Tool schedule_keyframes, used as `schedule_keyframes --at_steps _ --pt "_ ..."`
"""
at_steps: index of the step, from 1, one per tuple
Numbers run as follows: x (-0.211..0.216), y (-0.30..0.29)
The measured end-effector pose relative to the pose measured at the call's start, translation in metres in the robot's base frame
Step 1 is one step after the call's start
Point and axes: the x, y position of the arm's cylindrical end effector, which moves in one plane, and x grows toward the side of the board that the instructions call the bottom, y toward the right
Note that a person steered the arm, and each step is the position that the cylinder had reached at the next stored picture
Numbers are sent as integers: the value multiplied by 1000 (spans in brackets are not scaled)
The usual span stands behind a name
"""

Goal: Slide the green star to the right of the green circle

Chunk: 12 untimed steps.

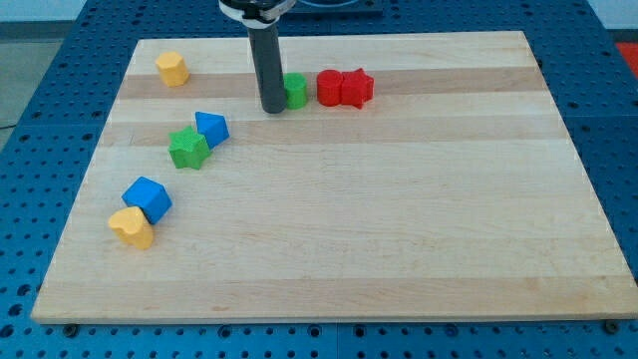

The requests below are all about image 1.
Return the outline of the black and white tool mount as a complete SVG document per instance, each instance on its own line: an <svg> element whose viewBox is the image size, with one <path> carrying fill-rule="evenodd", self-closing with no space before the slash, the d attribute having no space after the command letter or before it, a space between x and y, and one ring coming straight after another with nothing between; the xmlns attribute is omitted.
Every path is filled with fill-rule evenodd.
<svg viewBox="0 0 638 359"><path fill-rule="evenodd" d="M220 11L248 29L266 29L290 11L296 0L219 0Z"/></svg>

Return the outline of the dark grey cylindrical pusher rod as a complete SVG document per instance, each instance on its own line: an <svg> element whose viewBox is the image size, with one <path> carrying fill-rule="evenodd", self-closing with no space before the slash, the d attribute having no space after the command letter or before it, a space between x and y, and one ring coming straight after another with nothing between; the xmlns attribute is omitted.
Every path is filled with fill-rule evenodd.
<svg viewBox="0 0 638 359"><path fill-rule="evenodd" d="M281 113L286 108L287 98L277 25L249 28L248 38L262 109L268 114Z"/></svg>

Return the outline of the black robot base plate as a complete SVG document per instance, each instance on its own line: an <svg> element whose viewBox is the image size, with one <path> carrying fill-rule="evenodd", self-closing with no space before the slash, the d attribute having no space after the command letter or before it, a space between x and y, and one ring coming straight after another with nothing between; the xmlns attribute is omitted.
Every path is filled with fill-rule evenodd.
<svg viewBox="0 0 638 359"><path fill-rule="evenodd" d="M381 14L384 0L297 0L287 15Z"/></svg>

